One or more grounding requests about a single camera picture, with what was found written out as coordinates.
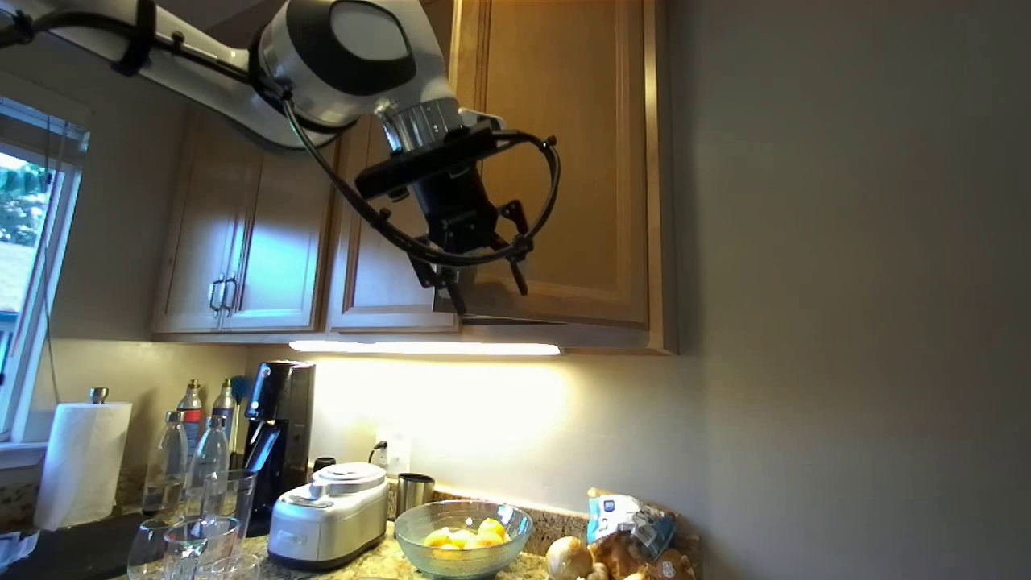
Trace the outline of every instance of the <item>bowl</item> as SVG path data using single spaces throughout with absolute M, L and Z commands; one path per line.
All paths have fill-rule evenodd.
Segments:
M 392 537 L 425 576 L 494 576 L 534 532 L 534 520 L 509 503 L 440 499 L 407 510 Z

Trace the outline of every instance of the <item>wall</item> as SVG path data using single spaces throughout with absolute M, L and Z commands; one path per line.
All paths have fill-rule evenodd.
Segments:
M 187 383 L 203 383 L 213 400 L 223 382 L 252 372 L 246 347 L 62 340 L 41 358 L 32 404 L 53 409 L 53 400 L 83 400 L 94 383 L 110 388 L 110 400 L 131 404 L 119 503 L 136 505 L 164 418 Z
M 706 576 L 1029 576 L 1031 7 L 669 7 L 682 354 L 325 361 L 321 444 L 642 492 Z

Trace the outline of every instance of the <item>window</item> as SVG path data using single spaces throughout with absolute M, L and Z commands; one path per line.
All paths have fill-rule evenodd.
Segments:
M 37 111 L 32 96 L 48 95 L 0 81 L 0 441 L 9 441 L 37 383 L 87 132 Z

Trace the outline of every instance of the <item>under-cabinet light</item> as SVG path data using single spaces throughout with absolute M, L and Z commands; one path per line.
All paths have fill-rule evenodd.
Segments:
M 557 358 L 551 343 L 338 343 L 338 340 L 300 340 L 294 350 L 308 354 L 408 354 L 408 358 Z

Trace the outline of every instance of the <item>black appliance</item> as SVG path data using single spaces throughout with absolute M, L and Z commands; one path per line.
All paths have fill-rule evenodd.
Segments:
M 256 475 L 247 534 L 266 534 L 277 498 L 308 476 L 312 366 L 261 365 L 246 418 L 246 471 Z

